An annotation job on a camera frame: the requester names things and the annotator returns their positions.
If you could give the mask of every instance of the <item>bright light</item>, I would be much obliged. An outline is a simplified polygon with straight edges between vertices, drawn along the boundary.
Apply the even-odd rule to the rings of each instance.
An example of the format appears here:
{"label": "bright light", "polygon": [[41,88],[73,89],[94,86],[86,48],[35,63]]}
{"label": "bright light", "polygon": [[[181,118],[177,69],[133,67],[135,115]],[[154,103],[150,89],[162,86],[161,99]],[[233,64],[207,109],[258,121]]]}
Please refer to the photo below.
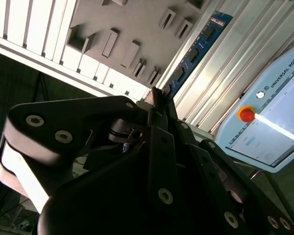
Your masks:
{"label": "bright light", "polygon": [[57,0],[54,4],[45,47],[45,57],[50,60],[53,59],[66,4],[66,0]]}
{"label": "bright light", "polygon": [[69,27],[73,18],[75,4],[76,0],[69,0],[67,1],[67,4],[65,6],[65,11],[60,26],[60,32],[57,37],[57,44],[53,55],[53,61],[56,63],[60,63],[61,60],[65,40],[67,38]]}
{"label": "bright light", "polygon": [[63,66],[77,71],[80,59],[82,58],[82,53],[68,46],[64,47],[64,52],[62,56]]}
{"label": "bright light", "polygon": [[294,135],[291,132],[288,132],[287,130],[283,129],[282,127],[278,126],[277,124],[274,124],[273,122],[269,121],[268,119],[264,118],[263,116],[259,114],[255,114],[255,118],[262,123],[268,125],[272,129],[280,132],[282,135],[285,135],[286,137],[289,137],[290,139],[294,140]]}
{"label": "bright light", "polygon": [[99,62],[88,55],[82,55],[82,59],[79,64],[80,74],[93,79],[97,68],[99,66]]}
{"label": "bright light", "polygon": [[11,0],[8,24],[8,41],[23,46],[29,0]]}
{"label": "bright light", "polygon": [[4,19],[5,19],[6,0],[0,0],[0,37],[4,34]]}
{"label": "bright light", "polygon": [[7,143],[4,145],[2,164],[7,169],[14,172],[38,213],[41,213],[49,196],[37,180],[35,174],[32,172],[23,156],[13,150]]}
{"label": "bright light", "polygon": [[26,40],[27,50],[39,55],[44,47],[51,5],[52,0],[34,0],[31,8]]}

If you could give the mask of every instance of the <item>hole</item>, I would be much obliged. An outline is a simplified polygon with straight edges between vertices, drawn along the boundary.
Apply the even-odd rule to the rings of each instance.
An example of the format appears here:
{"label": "hole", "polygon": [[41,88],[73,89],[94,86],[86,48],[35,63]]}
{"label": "hole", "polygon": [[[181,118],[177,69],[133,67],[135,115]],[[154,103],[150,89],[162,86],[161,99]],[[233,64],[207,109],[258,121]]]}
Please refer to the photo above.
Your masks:
{"label": "hole", "polygon": [[170,197],[166,192],[162,193],[162,196],[163,196],[166,200],[168,200],[169,197]]}
{"label": "hole", "polygon": [[229,220],[231,221],[231,223],[234,223],[234,218],[229,216]]}
{"label": "hole", "polygon": [[68,136],[66,134],[60,134],[59,137],[64,139],[64,140],[68,139]]}
{"label": "hole", "polygon": [[211,173],[211,172],[209,172],[209,176],[210,176],[212,179],[215,179],[215,178],[216,178],[216,176],[215,176],[213,173]]}
{"label": "hole", "polygon": [[159,70],[156,72],[155,76],[152,78],[152,80],[150,81],[150,85],[152,85],[154,83],[154,81],[156,80],[157,76],[159,74]]}
{"label": "hole", "polygon": [[31,121],[32,123],[35,123],[35,124],[40,123],[39,119],[36,118],[36,117],[32,118],[30,121]]}
{"label": "hole", "polygon": [[165,28],[167,23],[169,22],[170,18],[171,18],[172,14],[168,14],[167,18],[166,18],[166,21],[164,22],[163,24],[163,27],[162,28]]}
{"label": "hole", "polygon": [[188,24],[184,26],[182,32],[181,32],[180,35],[178,36],[179,39],[181,39],[181,38],[183,37],[183,35],[184,35],[185,31],[187,30],[187,28],[188,28]]}

